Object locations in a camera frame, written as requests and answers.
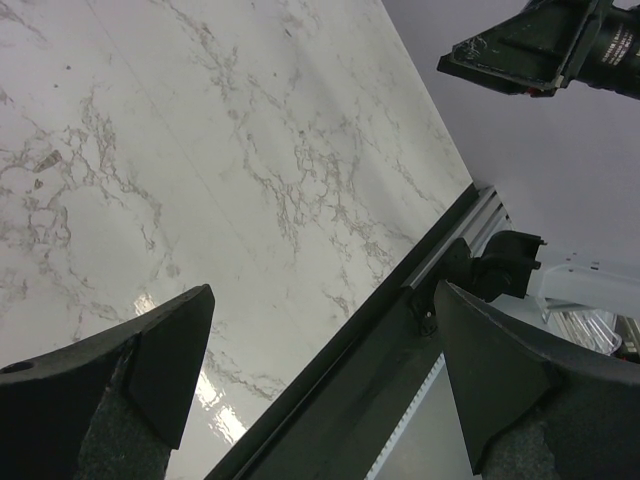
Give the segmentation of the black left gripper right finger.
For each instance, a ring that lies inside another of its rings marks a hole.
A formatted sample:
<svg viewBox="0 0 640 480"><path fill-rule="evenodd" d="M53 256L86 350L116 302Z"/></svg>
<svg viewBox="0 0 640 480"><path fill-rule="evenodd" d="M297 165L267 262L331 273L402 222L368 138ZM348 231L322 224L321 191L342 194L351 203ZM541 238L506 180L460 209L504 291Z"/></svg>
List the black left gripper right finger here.
<svg viewBox="0 0 640 480"><path fill-rule="evenodd" d="M471 469L485 479L636 479L639 367L440 282L438 331Z"/></svg>

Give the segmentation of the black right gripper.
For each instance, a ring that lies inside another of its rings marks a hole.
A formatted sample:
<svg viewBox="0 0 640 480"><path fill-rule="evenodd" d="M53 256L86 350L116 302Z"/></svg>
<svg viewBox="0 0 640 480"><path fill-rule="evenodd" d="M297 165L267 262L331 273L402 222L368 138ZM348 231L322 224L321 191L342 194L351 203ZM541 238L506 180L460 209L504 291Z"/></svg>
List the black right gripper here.
<svg viewBox="0 0 640 480"><path fill-rule="evenodd" d="M639 99L639 5L530 1L464 40L437 70L506 95L553 96L572 81Z"/></svg>

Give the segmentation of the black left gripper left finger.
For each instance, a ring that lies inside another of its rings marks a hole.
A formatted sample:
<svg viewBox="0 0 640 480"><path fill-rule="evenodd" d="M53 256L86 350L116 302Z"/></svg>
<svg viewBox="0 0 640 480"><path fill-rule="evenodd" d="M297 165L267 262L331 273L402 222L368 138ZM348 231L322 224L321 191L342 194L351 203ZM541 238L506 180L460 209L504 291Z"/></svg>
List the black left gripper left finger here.
<svg viewBox="0 0 640 480"><path fill-rule="evenodd" d="M1 370L4 479L162 479L210 333L209 285Z"/></svg>

